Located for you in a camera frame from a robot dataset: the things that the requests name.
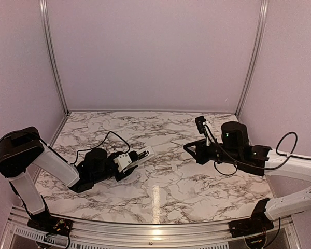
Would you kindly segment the white battery cover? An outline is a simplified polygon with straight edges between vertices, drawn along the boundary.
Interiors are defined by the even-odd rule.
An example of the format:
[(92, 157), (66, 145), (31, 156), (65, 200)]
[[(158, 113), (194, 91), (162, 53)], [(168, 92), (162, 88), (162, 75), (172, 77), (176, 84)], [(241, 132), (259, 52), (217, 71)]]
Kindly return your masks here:
[(175, 164), (175, 163), (171, 164), (171, 168), (172, 168), (173, 171), (177, 171), (178, 170), (177, 164)]

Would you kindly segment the white remote control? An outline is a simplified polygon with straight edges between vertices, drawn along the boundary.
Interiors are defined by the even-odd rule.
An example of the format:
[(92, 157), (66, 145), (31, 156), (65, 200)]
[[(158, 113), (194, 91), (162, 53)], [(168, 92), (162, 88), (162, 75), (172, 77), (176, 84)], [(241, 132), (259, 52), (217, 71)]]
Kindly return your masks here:
[(128, 153), (131, 163), (130, 167), (140, 165), (155, 156), (155, 152), (151, 146), (147, 146), (140, 150), (133, 150)]

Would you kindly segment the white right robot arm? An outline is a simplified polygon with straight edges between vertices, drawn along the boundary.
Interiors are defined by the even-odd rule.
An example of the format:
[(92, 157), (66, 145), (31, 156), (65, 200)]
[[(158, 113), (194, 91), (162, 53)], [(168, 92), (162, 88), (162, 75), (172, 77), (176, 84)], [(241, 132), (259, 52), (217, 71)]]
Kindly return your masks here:
[[(278, 148), (249, 144), (247, 127), (237, 121), (225, 122), (221, 126), (221, 142), (210, 129), (210, 123), (203, 117), (196, 119), (196, 125), (204, 139), (187, 143), (184, 150), (198, 164), (213, 161), (214, 165), (232, 164), (237, 170), (257, 176), (284, 176), (311, 183), (311, 157), (285, 153)], [(258, 232), (267, 220), (311, 210), (311, 186), (280, 198), (266, 198), (257, 203), (246, 227)]]

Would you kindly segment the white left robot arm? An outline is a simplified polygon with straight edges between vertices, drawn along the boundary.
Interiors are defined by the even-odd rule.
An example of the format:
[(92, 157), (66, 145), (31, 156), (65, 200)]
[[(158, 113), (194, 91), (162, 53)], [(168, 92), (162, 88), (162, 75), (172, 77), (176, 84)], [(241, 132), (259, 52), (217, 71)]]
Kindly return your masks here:
[(12, 131), (0, 138), (0, 173), (9, 180), (29, 216), (35, 217), (35, 223), (42, 230), (52, 230), (55, 219), (48, 214), (45, 200), (35, 187), (28, 167), (38, 167), (71, 191), (81, 193), (108, 178), (114, 177), (117, 181), (126, 178), (139, 160), (134, 150), (108, 154), (95, 146), (85, 152), (78, 165), (69, 163), (40, 137), (35, 127)]

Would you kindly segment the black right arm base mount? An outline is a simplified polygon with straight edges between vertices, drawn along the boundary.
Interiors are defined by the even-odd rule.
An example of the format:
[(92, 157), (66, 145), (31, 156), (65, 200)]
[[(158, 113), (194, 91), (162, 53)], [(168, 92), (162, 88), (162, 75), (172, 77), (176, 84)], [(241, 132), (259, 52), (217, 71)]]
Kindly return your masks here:
[(273, 222), (265, 214), (270, 198), (258, 201), (249, 218), (229, 222), (229, 231), (233, 238), (266, 232), (274, 228)]

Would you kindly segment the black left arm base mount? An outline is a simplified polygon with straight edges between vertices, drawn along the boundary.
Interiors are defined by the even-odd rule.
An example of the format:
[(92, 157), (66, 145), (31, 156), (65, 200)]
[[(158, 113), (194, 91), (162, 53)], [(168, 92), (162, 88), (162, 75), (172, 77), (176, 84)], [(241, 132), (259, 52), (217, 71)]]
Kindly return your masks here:
[(73, 221), (67, 218), (52, 216), (46, 204), (45, 210), (38, 214), (32, 214), (26, 206), (24, 208), (29, 215), (27, 222), (29, 227), (46, 232), (47, 234), (70, 235)]

